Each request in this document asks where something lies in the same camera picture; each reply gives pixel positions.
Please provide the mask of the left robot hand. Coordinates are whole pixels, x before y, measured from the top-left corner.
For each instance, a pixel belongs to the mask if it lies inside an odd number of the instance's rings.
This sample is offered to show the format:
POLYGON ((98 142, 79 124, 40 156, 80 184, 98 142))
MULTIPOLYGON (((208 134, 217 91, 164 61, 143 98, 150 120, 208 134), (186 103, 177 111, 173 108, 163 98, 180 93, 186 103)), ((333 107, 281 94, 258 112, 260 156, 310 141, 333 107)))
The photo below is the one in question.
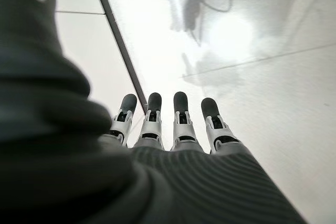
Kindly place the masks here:
POLYGON ((111 118, 62 54, 56 0, 1 0, 1 223, 304 223, 211 98, 204 153, 187 98, 174 96, 174 144, 161 98, 126 145, 136 97, 111 118))

